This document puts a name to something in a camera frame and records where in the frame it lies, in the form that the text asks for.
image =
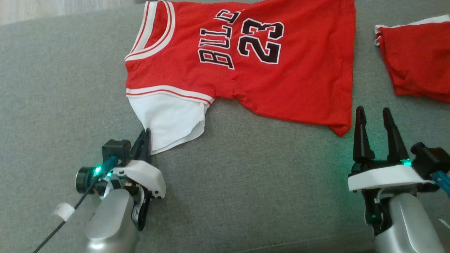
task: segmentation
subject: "jersey sleeve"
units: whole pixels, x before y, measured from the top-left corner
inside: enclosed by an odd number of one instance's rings
[[[138,119],[151,130],[152,154],[196,139],[204,132],[209,95],[171,83],[170,72],[155,54],[167,50],[175,33],[173,3],[146,2],[139,33],[125,57],[126,96]]]

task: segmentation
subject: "gray fabric surface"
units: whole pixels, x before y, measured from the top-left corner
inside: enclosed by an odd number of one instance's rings
[[[448,1],[359,0],[354,108],[364,105],[372,148],[387,155],[382,108],[407,146],[450,150],[448,104],[395,97],[374,25],[444,14]],[[57,226],[58,203],[75,204],[74,177],[101,161],[107,140],[134,140],[141,125],[125,98],[124,56],[143,6],[0,27],[0,252],[31,252]],[[156,156],[167,183],[140,234],[144,252],[335,252],[371,249],[363,198],[347,191],[352,133],[257,116],[235,101],[208,110],[206,132]],[[450,250],[450,201],[422,194]],[[75,252],[98,201],[87,198],[42,252]]]

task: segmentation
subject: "red jersey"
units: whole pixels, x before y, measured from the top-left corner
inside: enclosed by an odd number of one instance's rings
[[[125,58],[126,95],[152,130],[154,154],[203,133],[216,98],[343,136],[354,38],[354,0],[147,2]]]

